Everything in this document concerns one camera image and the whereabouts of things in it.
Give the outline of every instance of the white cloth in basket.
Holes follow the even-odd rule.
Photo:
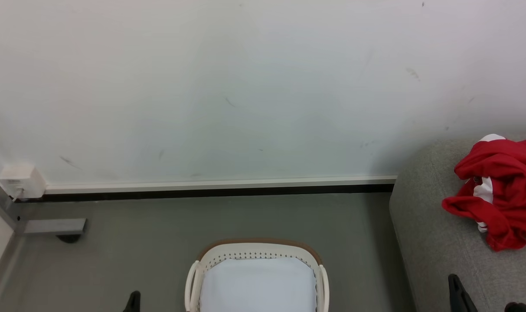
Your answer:
[[[313,270],[292,257],[228,259],[205,273],[201,312],[315,312]]]

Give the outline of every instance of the white plastic basket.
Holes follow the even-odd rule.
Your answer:
[[[271,259],[295,257],[313,269],[317,280],[317,312],[328,312],[328,275],[319,255],[308,245],[296,241],[253,238],[227,239],[208,246],[189,269],[184,294],[186,312],[199,312],[199,295],[205,272],[226,259]]]

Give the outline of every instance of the power outlet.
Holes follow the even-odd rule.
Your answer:
[[[5,166],[0,182],[10,196],[17,194],[19,189],[23,189],[20,198],[39,198],[45,193],[45,180],[35,166],[29,164]]]

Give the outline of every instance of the white cable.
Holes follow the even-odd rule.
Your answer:
[[[16,194],[13,196],[13,202],[15,202],[20,196],[22,196],[23,189],[17,189]]]

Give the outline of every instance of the gray sofa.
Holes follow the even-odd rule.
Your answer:
[[[477,140],[438,141],[414,156],[396,180],[390,213],[418,312],[450,310],[450,273],[459,275],[479,312],[526,303],[526,246],[492,251],[473,220],[441,207],[463,185],[454,167]]]

